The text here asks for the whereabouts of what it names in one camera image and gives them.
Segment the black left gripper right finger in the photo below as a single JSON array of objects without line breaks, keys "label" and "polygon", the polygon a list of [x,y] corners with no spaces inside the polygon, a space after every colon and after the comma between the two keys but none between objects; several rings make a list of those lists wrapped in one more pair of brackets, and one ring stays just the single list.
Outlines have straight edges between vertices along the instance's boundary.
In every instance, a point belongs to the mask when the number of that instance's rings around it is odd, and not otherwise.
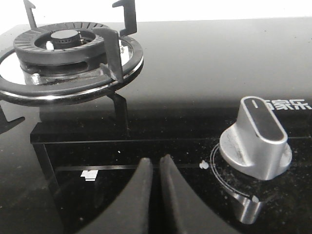
[{"label": "black left gripper right finger", "polygon": [[162,197],[173,234],[237,234],[194,192],[170,155],[160,159]]}]

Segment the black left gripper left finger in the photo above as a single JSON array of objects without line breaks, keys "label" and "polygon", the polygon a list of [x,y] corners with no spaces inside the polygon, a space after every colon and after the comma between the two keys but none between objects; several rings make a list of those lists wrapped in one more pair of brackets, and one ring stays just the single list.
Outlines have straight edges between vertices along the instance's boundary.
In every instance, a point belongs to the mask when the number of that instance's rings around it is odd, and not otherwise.
[{"label": "black left gripper left finger", "polygon": [[80,234],[146,234],[153,180],[151,160],[143,158],[116,199]]}]

